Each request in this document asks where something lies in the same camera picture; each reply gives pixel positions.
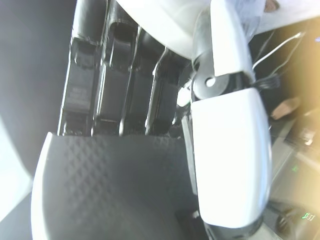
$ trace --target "textured pad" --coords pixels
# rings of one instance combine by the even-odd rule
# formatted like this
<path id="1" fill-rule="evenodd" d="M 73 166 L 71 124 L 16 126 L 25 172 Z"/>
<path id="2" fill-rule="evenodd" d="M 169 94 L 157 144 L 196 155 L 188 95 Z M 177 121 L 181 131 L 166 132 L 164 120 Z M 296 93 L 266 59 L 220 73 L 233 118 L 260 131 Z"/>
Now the textured pad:
<path id="1" fill-rule="evenodd" d="M 49 240 L 184 239 L 175 212 L 198 203 L 183 141 L 49 133 L 47 143 L 35 177 L 42 193 L 32 193 L 42 206 L 31 209 L 42 208 Z"/>

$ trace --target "white plastic cover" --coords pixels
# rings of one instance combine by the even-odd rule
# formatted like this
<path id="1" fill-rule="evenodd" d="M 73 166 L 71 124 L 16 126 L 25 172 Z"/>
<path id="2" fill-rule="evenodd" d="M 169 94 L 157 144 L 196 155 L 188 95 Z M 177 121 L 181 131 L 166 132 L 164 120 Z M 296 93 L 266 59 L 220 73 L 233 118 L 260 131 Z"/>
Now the white plastic cover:
<path id="1" fill-rule="evenodd" d="M 257 29 L 266 0 L 223 0 L 237 10 L 249 41 Z M 191 59 L 199 13 L 211 0 L 117 0 L 151 36 L 177 54 Z"/>
<path id="2" fill-rule="evenodd" d="M 242 228 L 263 212 L 272 183 L 267 115 L 254 88 L 191 104 L 201 218 Z"/>

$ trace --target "white cable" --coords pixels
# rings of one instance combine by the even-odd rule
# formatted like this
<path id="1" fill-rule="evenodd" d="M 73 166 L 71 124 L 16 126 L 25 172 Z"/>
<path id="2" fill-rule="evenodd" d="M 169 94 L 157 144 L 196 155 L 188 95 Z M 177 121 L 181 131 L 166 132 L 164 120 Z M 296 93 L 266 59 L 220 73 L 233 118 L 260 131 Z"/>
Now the white cable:
<path id="1" fill-rule="evenodd" d="M 252 66 L 252 70 L 255 69 L 255 67 L 261 63 L 263 60 L 265 60 L 266 58 L 270 57 L 270 55 L 272 55 L 275 51 L 277 51 L 279 48 L 281 48 L 283 45 L 285 45 L 286 43 L 290 42 L 293 39 L 298 39 L 300 37 L 302 37 L 304 34 L 302 32 L 297 33 L 296 35 L 289 37 L 287 40 L 285 40 L 284 42 L 282 42 L 280 45 L 278 45 L 275 49 L 273 49 L 271 52 L 269 52 L 267 55 L 263 56 L 262 58 L 260 58 L 258 61 L 256 61 L 253 66 Z"/>
<path id="2" fill-rule="evenodd" d="M 269 76 L 272 76 L 273 74 L 275 74 L 280 68 L 282 68 L 284 65 L 286 65 L 286 64 L 290 61 L 292 55 L 294 54 L 294 52 L 295 52 L 296 49 L 298 48 L 298 46 L 299 46 L 299 44 L 301 43 L 301 41 L 302 41 L 302 38 L 299 39 L 299 41 L 298 41 L 297 44 L 294 46 L 294 48 L 292 49 L 292 51 L 290 52 L 290 54 L 288 55 L 288 57 L 286 58 L 286 60 L 285 60 L 280 66 L 276 67 L 276 68 L 270 73 Z"/>

